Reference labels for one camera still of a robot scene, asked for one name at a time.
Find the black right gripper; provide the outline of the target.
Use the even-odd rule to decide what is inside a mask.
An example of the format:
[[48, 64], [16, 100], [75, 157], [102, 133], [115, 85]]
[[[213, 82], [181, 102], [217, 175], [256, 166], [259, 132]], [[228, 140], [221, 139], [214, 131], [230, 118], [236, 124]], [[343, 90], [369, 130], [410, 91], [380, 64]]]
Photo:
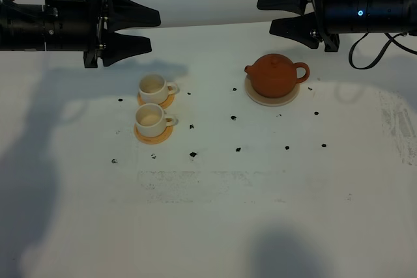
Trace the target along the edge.
[[[307, 4], [314, 12], [304, 14]], [[258, 0], [259, 10], [277, 10], [298, 14], [271, 22], [269, 33], [294, 40], [310, 49], [324, 42], [326, 52], [337, 52], [339, 34], [353, 33], [358, 12], [367, 10], [367, 0]]]

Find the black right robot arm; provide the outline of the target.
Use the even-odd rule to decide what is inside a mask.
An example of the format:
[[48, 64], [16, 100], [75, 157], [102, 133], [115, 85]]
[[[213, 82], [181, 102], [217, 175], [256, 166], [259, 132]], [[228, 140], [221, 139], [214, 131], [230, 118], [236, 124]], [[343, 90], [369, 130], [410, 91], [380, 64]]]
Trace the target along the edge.
[[294, 13], [273, 20], [270, 34], [327, 52], [338, 51], [340, 34], [416, 35], [416, 0], [258, 0], [257, 8]]

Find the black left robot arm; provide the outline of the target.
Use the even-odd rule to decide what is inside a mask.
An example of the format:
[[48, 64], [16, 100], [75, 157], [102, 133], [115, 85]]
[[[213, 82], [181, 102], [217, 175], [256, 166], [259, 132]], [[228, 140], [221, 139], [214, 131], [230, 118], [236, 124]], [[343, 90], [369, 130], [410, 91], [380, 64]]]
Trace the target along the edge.
[[45, 0], [22, 5], [1, 0], [1, 50], [80, 51], [86, 68], [150, 53], [147, 37], [129, 28], [158, 27], [160, 13], [131, 0]]

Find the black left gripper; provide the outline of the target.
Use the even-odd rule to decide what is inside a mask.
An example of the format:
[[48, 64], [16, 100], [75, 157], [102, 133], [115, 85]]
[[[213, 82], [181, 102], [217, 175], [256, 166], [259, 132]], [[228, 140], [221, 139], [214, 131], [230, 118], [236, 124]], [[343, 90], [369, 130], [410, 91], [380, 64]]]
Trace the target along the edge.
[[160, 13], [131, 0], [108, 0], [108, 31], [102, 41], [106, 0], [45, 0], [44, 28], [48, 51], [81, 51], [86, 68], [96, 68], [102, 52], [104, 66], [150, 53], [143, 36], [114, 33], [130, 28], [158, 27]]

